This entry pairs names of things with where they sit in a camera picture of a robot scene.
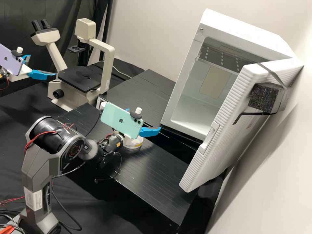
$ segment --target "power cord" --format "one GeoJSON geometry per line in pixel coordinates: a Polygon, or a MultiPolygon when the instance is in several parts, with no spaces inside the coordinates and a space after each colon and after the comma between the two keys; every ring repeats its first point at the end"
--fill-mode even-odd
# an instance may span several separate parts
{"type": "Polygon", "coordinates": [[[121,154],[119,152],[115,152],[114,154],[119,154],[119,156],[120,156],[119,170],[116,172],[116,174],[113,177],[110,176],[109,178],[104,178],[104,179],[102,179],[102,178],[101,179],[94,179],[94,183],[97,184],[99,181],[113,179],[113,178],[115,178],[119,174],[120,168],[121,168],[121,163],[123,161],[123,157],[121,156],[121,154]]]}
{"type": "Polygon", "coordinates": [[[114,65],[113,65],[113,68],[118,72],[118,73],[120,73],[120,74],[122,74],[122,75],[124,75],[124,76],[126,76],[126,77],[128,77],[128,78],[132,78],[131,76],[129,76],[129,75],[127,75],[127,74],[125,74],[125,73],[122,73],[121,71],[119,71],[114,65]]]}
{"type": "Polygon", "coordinates": [[[17,230],[20,233],[25,234],[25,231],[21,229],[17,224],[0,224],[0,227],[5,227],[5,226],[12,226],[14,227],[14,230],[17,230]]]}
{"type": "Polygon", "coordinates": [[[55,198],[55,200],[57,201],[57,203],[59,204],[59,206],[64,210],[64,212],[77,224],[78,228],[76,227],[71,227],[67,224],[65,224],[64,222],[59,220],[59,223],[64,227],[67,227],[69,229],[75,230],[75,231],[81,231],[82,230],[82,226],[80,225],[80,223],[66,210],[66,208],[62,205],[62,203],[58,200],[58,198],[55,196],[53,189],[51,189],[51,193],[53,195],[53,197],[55,198]]]}
{"type": "Polygon", "coordinates": [[[80,166],[76,167],[75,169],[72,169],[71,171],[69,172],[66,172],[66,173],[63,173],[63,174],[60,174],[60,175],[54,175],[52,176],[52,179],[56,179],[56,178],[59,178],[59,177],[62,177],[62,176],[65,176],[65,175],[68,175],[69,173],[72,173],[74,171],[77,171],[79,168],[81,168],[83,165],[85,165],[85,162],[83,162],[80,166]]]}
{"type": "Polygon", "coordinates": [[[131,76],[129,76],[129,75],[127,75],[127,74],[122,73],[121,71],[119,71],[115,66],[113,66],[113,68],[114,68],[118,73],[120,73],[120,74],[122,74],[122,75],[124,75],[124,76],[126,76],[126,77],[129,77],[130,79],[132,78],[131,76]]]}
{"type": "Polygon", "coordinates": [[[12,219],[10,216],[6,215],[6,214],[0,214],[0,216],[6,217],[7,219],[11,220],[13,223],[15,224],[0,224],[1,227],[3,226],[12,226],[14,227],[15,230],[18,230],[20,233],[25,234],[25,231],[19,227],[19,224],[12,219]]]}
{"type": "Polygon", "coordinates": [[[94,129],[94,127],[96,126],[96,124],[98,123],[98,120],[100,119],[100,117],[101,117],[101,114],[102,114],[102,111],[103,110],[100,110],[100,113],[98,114],[98,118],[97,118],[97,120],[96,120],[96,122],[95,122],[95,124],[93,125],[93,127],[90,129],[90,131],[85,135],[85,137],[87,136],[87,135],[89,135],[90,134],[90,132],[92,132],[92,130],[94,129]]]}

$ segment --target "robotic arm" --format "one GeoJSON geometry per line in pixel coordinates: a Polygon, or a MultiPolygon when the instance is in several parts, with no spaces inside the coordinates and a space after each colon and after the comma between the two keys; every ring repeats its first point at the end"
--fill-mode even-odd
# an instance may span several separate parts
{"type": "Polygon", "coordinates": [[[50,202],[52,176],[61,174],[77,156],[97,169],[103,168],[123,146],[124,137],[113,133],[99,145],[45,116],[31,126],[26,138],[33,145],[25,148],[22,183],[26,214],[20,214],[19,226],[28,233],[60,233],[61,228],[52,213],[50,202]]]}

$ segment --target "blue plastic bracket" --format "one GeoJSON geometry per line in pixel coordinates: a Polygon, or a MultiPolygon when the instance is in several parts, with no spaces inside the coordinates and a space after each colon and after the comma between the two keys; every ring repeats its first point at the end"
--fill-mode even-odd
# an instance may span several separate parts
{"type": "Polygon", "coordinates": [[[139,136],[141,137],[153,137],[156,136],[160,130],[162,128],[161,127],[142,127],[139,133],[139,136]]]}
{"type": "Polygon", "coordinates": [[[34,80],[46,80],[48,76],[54,76],[56,73],[44,73],[33,69],[32,72],[28,73],[27,75],[34,80]]]}

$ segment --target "black cloth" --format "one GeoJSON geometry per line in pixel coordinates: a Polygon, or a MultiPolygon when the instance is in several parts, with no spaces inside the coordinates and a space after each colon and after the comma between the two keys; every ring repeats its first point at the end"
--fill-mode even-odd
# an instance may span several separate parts
{"type": "MultiPolygon", "coordinates": [[[[70,67],[76,65],[77,54],[70,55],[67,47],[72,42],[77,44],[74,28],[77,18],[94,19],[101,25],[101,16],[105,11],[105,1],[99,0],[0,0],[0,43],[10,50],[23,47],[23,54],[31,54],[29,67],[48,72],[55,72],[52,59],[45,46],[37,46],[30,35],[34,32],[31,21],[46,19],[51,27],[59,30],[61,38],[56,45],[70,67]]],[[[10,83],[0,91],[0,97],[38,83],[31,78],[10,83]]]]}

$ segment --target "label sticker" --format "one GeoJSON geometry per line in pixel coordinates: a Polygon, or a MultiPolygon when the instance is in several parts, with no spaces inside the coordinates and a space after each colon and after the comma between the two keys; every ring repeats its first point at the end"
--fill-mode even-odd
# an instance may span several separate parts
{"type": "Polygon", "coordinates": [[[24,193],[25,202],[29,208],[33,211],[37,211],[42,208],[42,190],[33,193],[24,187],[24,193]]]}
{"type": "Polygon", "coordinates": [[[110,87],[110,80],[106,81],[105,89],[108,90],[109,87],[110,87]]]}

